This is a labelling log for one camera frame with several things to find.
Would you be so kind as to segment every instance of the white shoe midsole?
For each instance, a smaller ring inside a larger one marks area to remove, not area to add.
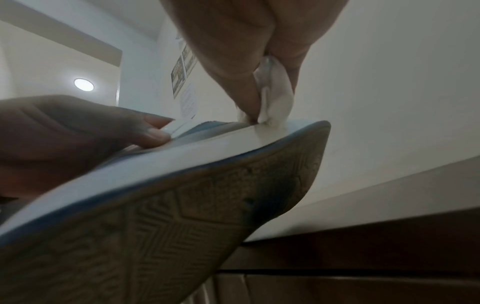
[[[311,123],[311,121],[289,121],[282,128],[272,128],[263,124],[254,125],[202,141],[153,151],[113,163],[42,195],[0,226],[0,235],[45,214],[93,196],[259,149]],[[179,126],[178,130],[180,128],[185,129],[184,132],[191,129],[186,125]]]

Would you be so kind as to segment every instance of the ceiling light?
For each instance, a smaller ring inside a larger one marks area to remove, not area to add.
[[[82,91],[91,92],[94,90],[94,84],[82,78],[75,79],[75,86]]]

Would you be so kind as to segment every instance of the white shoe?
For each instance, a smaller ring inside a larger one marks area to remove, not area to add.
[[[306,194],[328,122],[174,121],[0,226],[2,303],[176,303]]]

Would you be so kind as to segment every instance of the shoe sole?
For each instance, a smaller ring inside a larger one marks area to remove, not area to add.
[[[329,132],[314,123],[261,149],[58,211],[55,225],[2,246],[1,302],[182,301],[253,231],[303,198]]]

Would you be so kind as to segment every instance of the person's right hand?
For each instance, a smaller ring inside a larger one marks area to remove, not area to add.
[[[348,0],[160,0],[205,70],[257,119],[253,77],[265,54],[285,66],[295,90],[310,46]]]

